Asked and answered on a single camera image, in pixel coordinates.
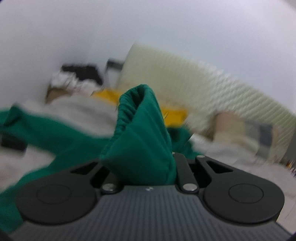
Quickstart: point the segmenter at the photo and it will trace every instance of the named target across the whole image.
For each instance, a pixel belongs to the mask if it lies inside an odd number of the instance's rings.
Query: green cloth
[[[10,233],[22,224],[14,198],[24,184],[73,167],[96,157],[123,180],[134,185],[173,184],[176,177],[171,152],[193,157],[189,132],[170,128],[168,134],[153,91],[146,85],[129,90],[120,98],[114,136],[94,138],[61,122],[34,116],[13,106],[0,112],[0,132],[56,155],[48,166],[23,176],[0,194],[0,229]]]
[[[137,185],[167,185],[176,179],[172,143],[152,89],[139,85],[119,99],[114,136],[101,156],[116,176]]]

